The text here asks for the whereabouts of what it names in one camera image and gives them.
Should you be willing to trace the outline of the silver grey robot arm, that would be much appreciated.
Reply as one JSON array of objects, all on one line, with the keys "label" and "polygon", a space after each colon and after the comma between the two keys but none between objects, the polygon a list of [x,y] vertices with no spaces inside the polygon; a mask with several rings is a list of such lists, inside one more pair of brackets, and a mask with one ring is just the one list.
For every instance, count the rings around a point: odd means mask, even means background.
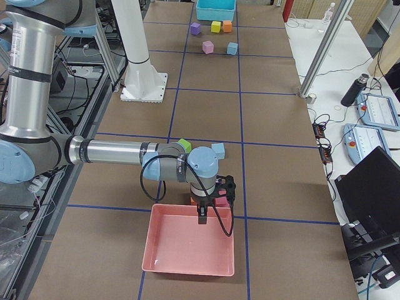
[{"label": "silver grey robot arm", "polygon": [[235,200],[231,176],[218,174],[210,147],[116,142],[51,133],[46,128],[56,38],[94,37],[102,58],[111,62],[94,1],[8,1],[12,43],[5,121],[1,125],[1,182],[17,184],[68,164],[116,163],[142,167],[141,179],[189,183],[199,224],[208,220],[216,199]]}]

